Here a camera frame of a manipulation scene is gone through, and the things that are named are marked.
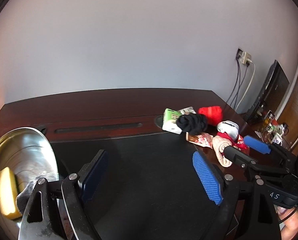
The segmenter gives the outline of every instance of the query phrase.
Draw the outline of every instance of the yellow sponge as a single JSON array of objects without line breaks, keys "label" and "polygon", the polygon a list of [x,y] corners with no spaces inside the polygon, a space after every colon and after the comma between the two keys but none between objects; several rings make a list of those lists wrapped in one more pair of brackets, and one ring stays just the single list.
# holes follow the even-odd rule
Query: yellow sponge
[{"label": "yellow sponge", "polygon": [[17,193],[15,175],[6,167],[0,171],[0,212],[10,220],[21,217],[16,207]]}]

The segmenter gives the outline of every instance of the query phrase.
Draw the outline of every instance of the black desk mat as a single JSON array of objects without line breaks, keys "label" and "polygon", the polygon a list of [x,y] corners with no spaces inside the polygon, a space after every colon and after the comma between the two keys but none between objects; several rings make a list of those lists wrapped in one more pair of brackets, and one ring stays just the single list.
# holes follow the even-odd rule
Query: black desk mat
[{"label": "black desk mat", "polygon": [[57,161],[78,172],[99,149],[109,166],[86,212],[102,240],[199,239],[217,206],[192,165],[184,134],[53,142]]}]

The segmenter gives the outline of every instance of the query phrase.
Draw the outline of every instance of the human hand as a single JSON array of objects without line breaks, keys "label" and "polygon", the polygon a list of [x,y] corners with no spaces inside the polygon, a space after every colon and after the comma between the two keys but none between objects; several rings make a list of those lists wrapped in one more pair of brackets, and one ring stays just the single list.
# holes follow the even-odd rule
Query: human hand
[{"label": "human hand", "polygon": [[[285,209],[282,207],[277,208],[277,214],[282,220],[288,216],[295,208]],[[284,221],[284,228],[281,230],[281,240],[291,240],[298,232],[298,210],[286,221]]]}]

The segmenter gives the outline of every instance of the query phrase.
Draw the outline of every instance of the white cable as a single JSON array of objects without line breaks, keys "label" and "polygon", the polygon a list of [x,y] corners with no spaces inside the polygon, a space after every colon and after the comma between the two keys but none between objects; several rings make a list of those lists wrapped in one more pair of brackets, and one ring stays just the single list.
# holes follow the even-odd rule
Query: white cable
[{"label": "white cable", "polygon": [[256,65],[255,65],[255,64],[254,64],[254,63],[253,63],[251,60],[248,60],[248,61],[254,65],[253,73],[252,73],[252,76],[251,76],[250,82],[249,82],[249,84],[248,84],[248,86],[247,86],[247,89],[246,89],[245,93],[243,94],[242,98],[240,99],[240,101],[239,101],[239,103],[238,103],[237,107],[235,108],[235,111],[237,111],[237,109],[238,109],[238,106],[240,105],[241,101],[242,101],[242,100],[243,100],[243,98],[245,97],[245,95],[246,95],[246,93],[247,93],[247,91],[248,91],[248,89],[249,89],[249,87],[250,87],[250,85],[251,85],[251,82],[252,82],[252,80],[253,80],[253,76],[255,75],[255,71],[256,71]]}]

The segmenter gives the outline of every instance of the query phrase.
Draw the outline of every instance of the stainless steel basin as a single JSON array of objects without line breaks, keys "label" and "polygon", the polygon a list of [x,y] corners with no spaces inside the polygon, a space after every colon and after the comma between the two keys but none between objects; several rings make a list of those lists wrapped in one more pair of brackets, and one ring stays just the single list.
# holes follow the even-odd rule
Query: stainless steel basin
[{"label": "stainless steel basin", "polygon": [[[59,179],[49,141],[41,132],[30,127],[12,130],[0,138],[0,171],[5,167],[11,168],[16,175],[20,191],[40,174],[52,172]],[[1,238],[17,240],[18,234],[19,223],[0,214]]]}]

